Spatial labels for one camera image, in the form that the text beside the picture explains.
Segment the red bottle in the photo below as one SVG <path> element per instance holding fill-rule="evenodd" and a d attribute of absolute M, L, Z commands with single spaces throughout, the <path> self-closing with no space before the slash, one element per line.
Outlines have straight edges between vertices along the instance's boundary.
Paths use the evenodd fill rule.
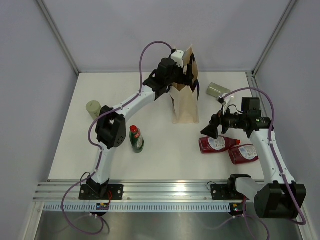
<path fill-rule="evenodd" d="M 234 146 L 240 145 L 239 139 L 219 136 L 217 139 L 212 137 L 201 137 L 198 140 L 199 149 L 202 154 L 222 153 Z"/>
<path fill-rule="evenodd" d="M 253 163 L 259 159 L 257 150 L 252 144 L 230 148 L 228 154 L 234 165 Z"/>

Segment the beige canvas tote bag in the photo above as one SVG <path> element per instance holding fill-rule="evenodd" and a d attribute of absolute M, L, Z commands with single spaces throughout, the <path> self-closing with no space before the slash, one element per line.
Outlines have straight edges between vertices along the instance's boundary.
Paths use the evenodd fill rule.
<path fill-rule="evenodd" d="M 194 53 L 192 46 L 184 51 L 184 73 L 186 73 L 187 64 L 189 64 L 190 55 L 192 53 Z M 170 97 L 173 106 L 173 124 L 198 124 L 200 122 L 198 111 L 200 84 L 198 80 L 199 71 L 196 61 L 192 64 L 192 73 L 194 75 L 193 80 L 195 80 L 195 90 L 191 90 L 189 86 L 176 83 L 174 83 L 170 89 Z"/>

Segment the sage green bottle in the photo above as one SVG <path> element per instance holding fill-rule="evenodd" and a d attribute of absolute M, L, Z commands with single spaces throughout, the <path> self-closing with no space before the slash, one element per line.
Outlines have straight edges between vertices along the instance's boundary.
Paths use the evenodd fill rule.
<path fill-rule="evenodd" d="M 86 104 L 85 108 L 86 108 L 87 112 L 89 113 L 89 115 L 92 117 L 92 119 L 95 120 L 96 118 L 98 118 L 100 116 L 100 112 L 101 112 L 102 107 L 98 101 L 91 100 Z"/>
<path fill-rule="evenodd" d="M 206 90 L 206 94 L 218 98 L 220 95 L 229 94 L 231 92 L 230 89 L 225 88 L 221 85 L 211 82 Z"/>

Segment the green dish soap bottle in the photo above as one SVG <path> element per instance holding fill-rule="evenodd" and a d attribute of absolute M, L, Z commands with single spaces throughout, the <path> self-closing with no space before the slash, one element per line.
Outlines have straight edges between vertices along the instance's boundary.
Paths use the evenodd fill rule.
<path fill-rule="evenodd" d="M 131 125 L 129 130 L 129 140 L 132 150 L 137 154 L 141 153 L 145 145 L 141 130 L 135 125 Z"/>

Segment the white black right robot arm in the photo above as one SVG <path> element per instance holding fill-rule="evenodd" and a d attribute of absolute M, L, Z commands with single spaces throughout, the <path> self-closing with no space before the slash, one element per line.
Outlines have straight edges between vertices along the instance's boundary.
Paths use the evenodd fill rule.
<path fill-rule="evenodd" d="M 256 150 L 264 183 L 255 182 L 248 174 L 232 174 L 226 184 L 211 185 L 214 200 L 235 200 L 245 197 L 252 201 L 261 219 L 288 219 L 301 217 L 301 207 L 307 195 L 306 187 L 297 183 L 287 169 L 276 142 L 272 121 L 262 116 L 258 97 L 242 98 L 241 112 L 231 113 L 224 97 L 222 107 L 212 115 L 201 134 L 217 139 L 218 127 L 225 134 L 229 129 L 243 130 Z"/>

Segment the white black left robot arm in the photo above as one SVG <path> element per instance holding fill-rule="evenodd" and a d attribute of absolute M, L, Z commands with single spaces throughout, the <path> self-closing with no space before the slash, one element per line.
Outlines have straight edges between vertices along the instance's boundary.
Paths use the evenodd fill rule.
<path fill-rule="evenodd" d="M 175 50 L 163 58 L 149 77 L 142 83 L 141 90 L 114 107 L 104 106 L 97 119 L 95 133 L 99 152 L 96 167 L 91 176 L 81 184 L 80 200 L 107 200 L 113 197 L 122 199 L 120 185 L 110 184 L 111 165 L 116 152 L 126 139 L 127 121 L 139 110 L 168 93 L 173 84 L 191 86 L 194 83 L 193 54 L 186 56 L 181 50 Z"/>

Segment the aluminium mounting rail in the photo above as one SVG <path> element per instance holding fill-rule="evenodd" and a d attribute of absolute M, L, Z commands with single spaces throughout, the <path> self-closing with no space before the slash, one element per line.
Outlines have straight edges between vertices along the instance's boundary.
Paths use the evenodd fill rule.
<path fill-rule="evenodd" d="M 108 188 L 113 196 L 121 195 L 121 202 L 206 202 L 212 200 L 211 186 L 225 181 L 112 181 Z M 41 182 L 37 185 L 35 202 L 79 202 L 81 187 L 73 182 Z"/>

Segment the right aluminium frame post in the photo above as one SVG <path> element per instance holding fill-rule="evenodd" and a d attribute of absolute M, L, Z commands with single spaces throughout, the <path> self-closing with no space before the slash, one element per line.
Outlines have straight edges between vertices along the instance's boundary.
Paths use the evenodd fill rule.
<path fill-rule="evenodd" d="M 286 22 L 288 21 L 288 18 L 290 17 L 292 11 L 294 10 L 298 2 L 299 2 L 298 0 L 290 0 L 286 5 L 279 21 L 277 22 L 270 38 L 267 41 L 266 46 L 264 47 L 260 57 L 258 58 L 257 63 L 255 64 L 253 70 L 251 71 L 251 74 L 254 77 L 257 75 L 263 63 L 265 62 L 269 52 L 271 51 L 273 45 L 275 44 L 278 36 L 280 35 L 283 27 L 285 26 Z"/>

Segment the aluminium frame post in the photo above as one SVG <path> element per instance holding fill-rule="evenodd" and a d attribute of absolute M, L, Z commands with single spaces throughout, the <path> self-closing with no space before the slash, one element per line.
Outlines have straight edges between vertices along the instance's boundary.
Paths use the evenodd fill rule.
<path fill-rule="evenodd" d="M 74 60 L 66 42 L 64 41 L 63 36 L 62 36 L 54 18 L 52 17 L 52 14 L 50 13 L 49 8 L 47 7 L 45 1 L 44 0 L 35 0 L 34 2 L 38 5 L 40 12 L 43 14 L 45 21 L 47 22 L 51 32 L 53 33 L 60 49 L 62 50 L 64 56 L 66 57 L 73 72 L 78 77 L 80 75 L 81 71 L 80 71 L 79 67 L 77 66 L 76 61 Z"/>
<path fill-rule="evenodd" d="M 286 22 L 288 21 L 288 18 L 290 17 L 292 11 L 294 10 L 298 2 L 299 2 L 298 0 L 290 0 L 286 5 L 279 21 L 277 22 L 270 38 L 267 41 L 266 46 L 264 47 L 260 57 L 258 58 L 257 63 L 255 64 L 253 70 L 251 71 L 251 74 L 254 77 L 257 75 L 263 63 L 265 62 L 269 52 L 271 51 L 273 45 L 275 44 L 278 36 L 280 35 L 283 27 L 285 26 Z"/>

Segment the left aluminium frame post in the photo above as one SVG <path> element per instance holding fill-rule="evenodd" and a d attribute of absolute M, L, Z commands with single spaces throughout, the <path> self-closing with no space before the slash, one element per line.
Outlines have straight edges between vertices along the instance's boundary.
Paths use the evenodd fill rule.
<path fill-rule="evenodd" d="M 34 2 L 38 5 L 40 12 L 43 14 L 45 21 L 47 22 L 51 32 L 53 33 L 60 49 L 62 50 L 64 56 L 66 57 L 73 72 L 78 77 L 80 75 L 81 71 L 80 71 L 79 67 L 77 66 L 76 61 L 74 60 L 66 42 L 64 41 L 63 36 L 62 36 L 54 18 L 52 17 L 52 14 L 50 13 L 49 8 L 47 7 L 45 1 L 44 0 L 35 0 Z"/>

